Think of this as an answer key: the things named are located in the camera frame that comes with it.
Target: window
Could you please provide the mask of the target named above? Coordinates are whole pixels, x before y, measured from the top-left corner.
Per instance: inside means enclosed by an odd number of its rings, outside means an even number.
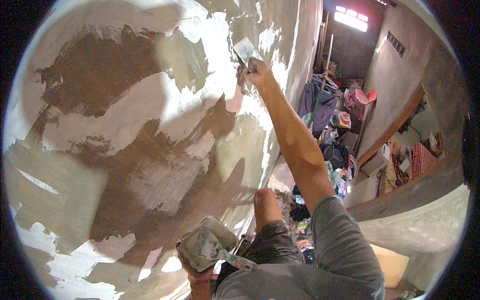
[[[360,31],[366,32],[368,28],[368,17],[354,10],[346,9],[342,6],[336,6],[333,19],[337,22],[343,23]]]

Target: white container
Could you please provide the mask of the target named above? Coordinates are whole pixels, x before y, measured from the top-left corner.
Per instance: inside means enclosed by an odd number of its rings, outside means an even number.
[[[221,243],[222,248],[231,251],[239,245],[239,239],[225,225],[213,216],[206,216],[193,226],[177,241],[177,251],[181,253],[190,265],[198,272],[215,265],[218,259],[207,259],[198,249],[199,234],[212,233]]]
[[[363,166],[363,170],[367,175],[373,173],[374,171],[380,170],[385,167],[390,161],[390,147],[387,144],[383,144],[377,153],[375,153]]]

